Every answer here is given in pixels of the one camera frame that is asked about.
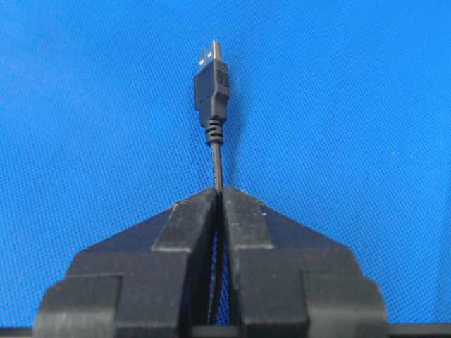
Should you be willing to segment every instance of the textured blue cloth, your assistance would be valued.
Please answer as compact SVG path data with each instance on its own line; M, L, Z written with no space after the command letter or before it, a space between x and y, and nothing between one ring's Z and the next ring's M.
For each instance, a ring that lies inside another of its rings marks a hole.
M451 321L450 1L0 1L0 325L74 254L225 183L348 245L392 323Z

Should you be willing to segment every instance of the black cable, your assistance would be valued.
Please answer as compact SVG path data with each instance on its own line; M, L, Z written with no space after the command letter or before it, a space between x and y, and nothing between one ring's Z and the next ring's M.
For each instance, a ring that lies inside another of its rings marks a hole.
M226 121L227 102L230 96L228 68L221 61L219 43L213 41L204 49L198 60L199 72L194 77L195 108L200 113L200 125L205 128L206 143L211 147L214 186L218 192L218 215L216 219L216 265L213 298L207 321L216 323L223 279L224 231L222 221L223 173L221 145L223 143L222 124Z
M221 161L221 145L211 144L211 159L213 160L214 187L221 193L223 191L223 168Z
M211 300L208 323L216 324L221 300L224 265L224 231L222 216L222 191L223 191L223 168L221 161L221 145L223 143L222 124L216 120L209 120L206 126L206 142L211 148L211 159L213 162L214 187L218 192L218 207L216 212L216 264L214 269L214 288Z

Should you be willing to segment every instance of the usb plug housing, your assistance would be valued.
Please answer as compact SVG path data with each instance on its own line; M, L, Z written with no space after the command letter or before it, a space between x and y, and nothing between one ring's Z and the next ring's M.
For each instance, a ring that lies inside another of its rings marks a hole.
M194 106L200 113L200 124L207 127L209 120L220 124L226 121L227 102L230 96L228 67L221 60L217 41L201 52L199 72L194 77Z

